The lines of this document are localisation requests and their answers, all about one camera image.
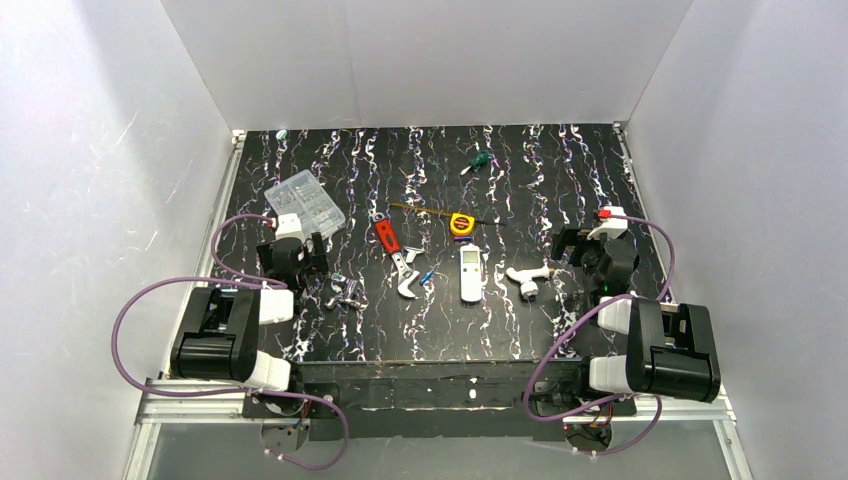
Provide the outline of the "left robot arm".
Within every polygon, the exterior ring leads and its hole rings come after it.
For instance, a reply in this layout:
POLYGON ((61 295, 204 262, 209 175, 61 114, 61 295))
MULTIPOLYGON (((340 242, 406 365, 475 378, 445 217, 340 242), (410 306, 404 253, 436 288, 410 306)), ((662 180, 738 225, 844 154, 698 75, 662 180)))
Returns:
POLYGON ((282 237, 257 253, 263 272, 283 289, 196 287, 170 355, 178 378, 217 380, 254 390, 286 391, 292 364, 260 350, 259 328, 292 320, 309 275, 329 272, 322 235, 282 237))

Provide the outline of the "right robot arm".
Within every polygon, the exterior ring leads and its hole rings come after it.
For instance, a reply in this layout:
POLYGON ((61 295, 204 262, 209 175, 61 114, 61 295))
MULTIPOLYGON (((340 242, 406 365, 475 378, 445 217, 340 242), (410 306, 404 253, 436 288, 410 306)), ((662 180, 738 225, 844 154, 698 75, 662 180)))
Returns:
MULTIPOLYGON (((553 243, 553 260, 571 250, 568 263, 584 273, 590 308, 631 291, 639 264, 625 233, 592 235, 564 227, 553 243)), ((625 352, 592 357, 581 365, 581 391, 591 394, 656 394, 703 403, 720 392, 721 373, 709 310, 631 297, 599 310, 598 327, 626 337, 625 352)))

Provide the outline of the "blue AAA battery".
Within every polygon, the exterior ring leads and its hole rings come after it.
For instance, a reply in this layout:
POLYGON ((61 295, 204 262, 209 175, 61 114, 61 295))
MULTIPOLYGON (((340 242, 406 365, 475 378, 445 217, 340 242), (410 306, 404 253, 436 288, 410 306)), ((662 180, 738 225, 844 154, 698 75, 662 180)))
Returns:
POLYGON ((420 279, 420 281, 419 281, 419 284, 420 284, 421 286, 424 286, 424 285, 425 285, 425 284, 426 284, 426 283, 427 283, 427 282, 428 282, 428 281, 429 281, 429 280, 433 277, 433 275, 434 275, 434 274, 435 274, 435 270, 434 270, 434 269, 430 269, 428 272, 426 272, 426 273, 425 273, 425 274, 421 277, 421 279, 420 279))

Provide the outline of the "white remote control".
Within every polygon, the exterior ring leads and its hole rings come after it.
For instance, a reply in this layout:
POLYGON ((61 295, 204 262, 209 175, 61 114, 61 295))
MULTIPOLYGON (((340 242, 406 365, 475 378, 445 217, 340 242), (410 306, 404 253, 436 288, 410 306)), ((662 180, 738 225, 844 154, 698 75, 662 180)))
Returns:
POLYGON ((467 244, 460 250, 460 297, 468 304, 475 304, 483 296, 483 268, 479 247, 467 244))

